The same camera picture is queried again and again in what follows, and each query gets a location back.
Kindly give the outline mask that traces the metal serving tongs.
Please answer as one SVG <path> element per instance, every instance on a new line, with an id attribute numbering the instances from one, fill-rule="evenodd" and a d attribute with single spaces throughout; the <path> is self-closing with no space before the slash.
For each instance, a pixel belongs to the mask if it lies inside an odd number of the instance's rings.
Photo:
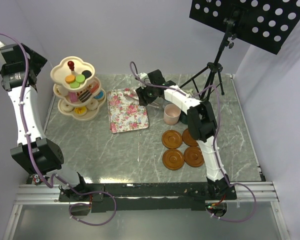
<path id="1" fill-rule="evenodd" d="M 151 103 L 147 103 L 143 98 L 140 98 L 137 93 L 131 91 L 130 93 L 123 93 L 123 95 L 126 97 L 126 98 L 130 98 L 132 100 L 135 100 L 139 103 L 140 106 L 149 106 L 149 107 L 153 107 L 153 108 L 156 108 L 156 109 L 160 109 L 161 106 L 156 103 L 156 102 L 151 102 Z"/>

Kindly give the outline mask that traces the floral serving tray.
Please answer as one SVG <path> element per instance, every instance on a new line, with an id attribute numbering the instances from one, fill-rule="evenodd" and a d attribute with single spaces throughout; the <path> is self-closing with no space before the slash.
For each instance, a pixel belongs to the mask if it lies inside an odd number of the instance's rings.
<path id="1" fill-rule="evenodd" d="M 150 126 L 146 107 L 139 105 L 136 88 L 107 92 L 108 119 L 113 134 L 147 129 Z"/>

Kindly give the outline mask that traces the pink mug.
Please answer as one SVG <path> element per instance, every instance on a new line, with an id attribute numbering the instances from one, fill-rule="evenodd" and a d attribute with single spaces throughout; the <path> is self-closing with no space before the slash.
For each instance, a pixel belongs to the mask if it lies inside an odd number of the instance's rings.
<path id="1" fill-rule="evenodd" d="M 175 104 L 170 103 L 165 106 L 163 120 L 168 125 L 175 125 L 179 121 L 181 109 Z"/>

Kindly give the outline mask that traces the blue frosted toy donut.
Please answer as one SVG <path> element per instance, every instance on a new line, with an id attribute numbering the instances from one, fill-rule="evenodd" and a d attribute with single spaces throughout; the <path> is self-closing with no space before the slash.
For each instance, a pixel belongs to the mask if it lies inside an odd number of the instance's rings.
<path id="1" fill-rule="evenodd" d="M 93 97 L 94 99 L 96 99 L 97 101 L 102 101 L 105 98 L 105 93 L 104 91 L 100 91 L 97 95 L 95 95 Z"/>

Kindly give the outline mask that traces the pink toy cake slice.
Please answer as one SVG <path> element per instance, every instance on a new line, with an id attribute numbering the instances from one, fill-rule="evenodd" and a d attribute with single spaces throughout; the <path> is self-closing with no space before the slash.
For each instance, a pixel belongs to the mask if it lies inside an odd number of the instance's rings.
<path id="1" fill-rule="evenodd" d="M 91 87 L 90 92 L 93 94 L 95 91 L 99 89 L 99 84 L 97 82 Z"/>

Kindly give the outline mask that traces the brown wooden coaster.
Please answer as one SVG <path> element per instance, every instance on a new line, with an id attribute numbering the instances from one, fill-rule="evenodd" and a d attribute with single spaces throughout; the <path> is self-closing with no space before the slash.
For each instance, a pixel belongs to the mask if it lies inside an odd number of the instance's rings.
<path id="1" fill-rule="evenodd" d="M 168 149 L 177 149 L 182 143 L 182 135 L 176 130 L 167 130 L 162 134 L 162 144 Z"/>
<path id="2" fill-rule="evenodd" d="M 184 155 L 178 149 L 168 149 L 162 156 L 162 163 L 169 170 L 179 170 L 185 163 Z"/>
<path id="3" fill-rule="evenodd" d="M 182 140 L 189 147 L 197 147 L 199 145 L 197 143 L 197 141 L 194 140 L 192 138 L 192 136 L 190 135 L 190 132 L 189 132 L 188 128 L 183 131 L 183 133 L 182 133 Z"/>
<path id="4" fill-rule="evenodd" d="M 184 161 L 191 167 L 197 168 L 205 163 L 203 154 L 199 147 L 189 146 L 183 153 Z"/>

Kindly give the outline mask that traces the orange toy macaron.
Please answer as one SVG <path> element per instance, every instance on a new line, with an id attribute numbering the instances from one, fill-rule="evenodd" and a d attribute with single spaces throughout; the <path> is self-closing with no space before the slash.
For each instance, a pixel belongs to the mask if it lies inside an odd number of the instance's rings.
<path id="1" fill-rule="evenodd" d="M 67 75 L 67 76 L 64 78 L 64 80 L 65 80 L 65 82 L 66 82 L 67 84 L 71 84 L 71 83 L 73 83 L 73 82 L 76 81 L 76 77 L 75 77 L 74 75 L 70 74 L 70 75 Z"/>

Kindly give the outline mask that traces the green toy macaron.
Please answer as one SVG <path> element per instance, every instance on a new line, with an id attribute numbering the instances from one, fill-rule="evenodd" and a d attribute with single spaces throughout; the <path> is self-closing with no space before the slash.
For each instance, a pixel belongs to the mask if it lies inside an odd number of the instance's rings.
<path id="1" fill-rule="evenodd" d="M 77 81 L 74 81 L 74 82 L 71 82 L 71 83 L 69 84 L 69 86 L 70 86 L 71 89 L 77 89 L 77 88 L 80 87 L 80 83 L 77 82 Z"/>
<path id="2" fill-rule="evenodd" d="M 75 77 L 75 81 L 79 84 L 83 84 L 86 80 L 86 77 L 83 74 L 79 74 Z"/>

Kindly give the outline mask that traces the white toy donut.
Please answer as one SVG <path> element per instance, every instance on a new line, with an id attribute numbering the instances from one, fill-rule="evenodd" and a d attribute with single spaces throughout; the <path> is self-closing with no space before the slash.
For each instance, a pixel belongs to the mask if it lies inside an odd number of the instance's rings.
<path id="1" fill-rule="evenodd" d="M 74 110 L 74 107 L 63 102 L 60 105 L 60 109 L 65 113 L 69 113 Z"/>

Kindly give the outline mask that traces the chocolate layer toy cake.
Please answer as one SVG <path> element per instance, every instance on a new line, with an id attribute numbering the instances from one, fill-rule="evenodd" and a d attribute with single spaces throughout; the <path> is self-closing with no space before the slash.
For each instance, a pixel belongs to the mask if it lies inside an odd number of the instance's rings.
<path id="1" fill-rule="evenodd" d="M 86 102 L 91 96 L 92 96 L 92 93 L 91 93 L 89 90 L 85 90 L 84 92 L 82 92 L 82 93 L 79 95 L 78 99 L 79 99 L 82 103 L 84 103 L 84 102 Z"/>

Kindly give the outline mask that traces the black toy cookie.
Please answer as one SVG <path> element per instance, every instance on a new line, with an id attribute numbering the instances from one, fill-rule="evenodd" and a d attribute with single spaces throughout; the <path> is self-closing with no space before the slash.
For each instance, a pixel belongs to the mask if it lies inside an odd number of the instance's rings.
<path id="1" fill-rule="evenodd" d="M 81 74 L 82 74 L 86 79 L 87 79 L 87 78 L 90 78 L 90 77 L 92 76 L 92 72 L 89 71 L 89 70 L 84 70 L 84 71 L 82 71 Z"/>

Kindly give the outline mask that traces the pink toy popsicle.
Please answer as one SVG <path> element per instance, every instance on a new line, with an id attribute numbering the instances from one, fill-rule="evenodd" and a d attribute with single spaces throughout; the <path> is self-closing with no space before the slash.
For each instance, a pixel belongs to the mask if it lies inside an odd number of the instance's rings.
<path id="1" fill-rule="evenodd" d="M 76 92 L 69 92 L 67 96 L 71 103 L 76 103 L 78 101 L 78 96 Z"/>

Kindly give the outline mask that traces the cream three-tier dessert stand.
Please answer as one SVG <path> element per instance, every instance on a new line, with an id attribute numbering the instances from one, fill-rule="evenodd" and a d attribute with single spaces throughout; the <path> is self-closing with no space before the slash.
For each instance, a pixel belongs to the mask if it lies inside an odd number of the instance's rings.
<path id="1" fill-rule="evenodd" d="M 85 82 L 81 83 L 80 87 L 72 89 L 70 85 L 65 82 L 65 77 L 68 75 L 74 75 L 76 77 L 77 75 L 82 74 L 82 71 L 84 70 L 91 71 L 92 76 L 89 78 L 85 78 Z M 93 120 L 98 115 L 100 109 L 107 101 L 106 91 L 102 88 L 102 83 L 96 76 L 96 70 L 94 66 L 88 62 L 85 62 L 80 57 L 68 56 L 63 58 L 60 61 L 60 63 L 55 67 L 53 67 L 53 69 L 50 71 L 50 78 L 54 82 L 53 93 L 57 98 L 59 98 L 59 101 L 57 103 L 58 111 L 61 114 L 72 117 L 79 122 L 88 122 Z M 71 103 L 69 101 L 68 98 L 69 92 L 76 93 L 78 98 L 82 92 L 86 90 L 90 91 L 91 87 L 95 84 L 95 82 L 99 84 L 99 88 L 94 93 L 92 93 L 92 96 L 86 102 L 81 102 L 79 99 L 75 103 Z M 96 100 L 94 99 L 94 96 L 97 95 L 100 91 L 104 91 L 105 93 L 104 99 L 98 101 L 99 105 L 97 109 L 88 110 L 86 105 L 89 104 L 91 100 Z M 76 116 L 74 113 L 74 109 L 71 112 L 64 112 L 61 110 L 62 103 L 66 103 L 70 106 L 73 106 L 74 108 L 85 106 L 87 108 L 87 113 L 84 116 Z"/>

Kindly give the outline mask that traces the yellow toy tart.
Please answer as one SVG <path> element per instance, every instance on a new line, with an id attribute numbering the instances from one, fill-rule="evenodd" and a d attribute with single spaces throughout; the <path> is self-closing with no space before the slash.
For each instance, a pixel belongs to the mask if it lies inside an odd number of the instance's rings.
<path id="1" fill-rule="evenodd" d="M 86 113 L 87 113 L 87 108 L 85 106 L 82 106 L 82 107 L 75 107 L 74 108 L 74 114 L 76 116 L 79 116 L 79 117 L 82 117 L 84 116 Z"/>

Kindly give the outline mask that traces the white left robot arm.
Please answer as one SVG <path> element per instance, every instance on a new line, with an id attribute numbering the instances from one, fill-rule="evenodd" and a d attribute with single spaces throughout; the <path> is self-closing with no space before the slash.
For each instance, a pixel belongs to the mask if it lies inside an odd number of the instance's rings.
<path id="1" fill-rule="evenodd" d="M 17 146 L 10 150 L 12 158 L 35 176 L 36 183 L 52 188 L 57 179 L 62 194 L 85 200 L 89 195 L 85 180 L 64 164 L 61 148 L 46 138 L 40 123 L 36 83 L 47 59 L 22 43 L 1 46 L 0 57 L 1 85 L 13 104 L 18 129 Z"/>

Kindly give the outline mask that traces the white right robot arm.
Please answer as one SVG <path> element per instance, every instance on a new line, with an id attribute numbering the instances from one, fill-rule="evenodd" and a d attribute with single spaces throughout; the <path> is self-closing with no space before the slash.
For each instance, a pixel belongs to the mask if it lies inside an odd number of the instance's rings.
<path id="1" fill-rule="evenodd" d="M 216 143 L 219 129 L 211 103 L 194 98 L 173 81 L 165 81 L 158 69 L 139 74 L 133 71 L 132 74 L 140 83 L 136 93 L 141 106 L 147 106 L 160 97 L 186 114 L 190 136 L 198 143 L 203 155 L 209 196 L 217 200 L 230 193 L 230 180 L 220 160 Z"/>

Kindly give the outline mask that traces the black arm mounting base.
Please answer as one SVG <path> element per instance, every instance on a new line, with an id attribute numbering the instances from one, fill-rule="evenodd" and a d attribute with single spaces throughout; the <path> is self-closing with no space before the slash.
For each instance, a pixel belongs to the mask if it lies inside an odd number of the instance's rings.
<path id="1" fill-rule="evenodd" d="M 208 182 L 161 183 L 87 183 L 78 195 L 59 187 L 61 203 L 91 203 L 92 213 L 107 211 L 142 211 L 190 209 L 204 211 L 206 203 L 219 200 L 236 200 L 234 187 L 215 189 Z"/>

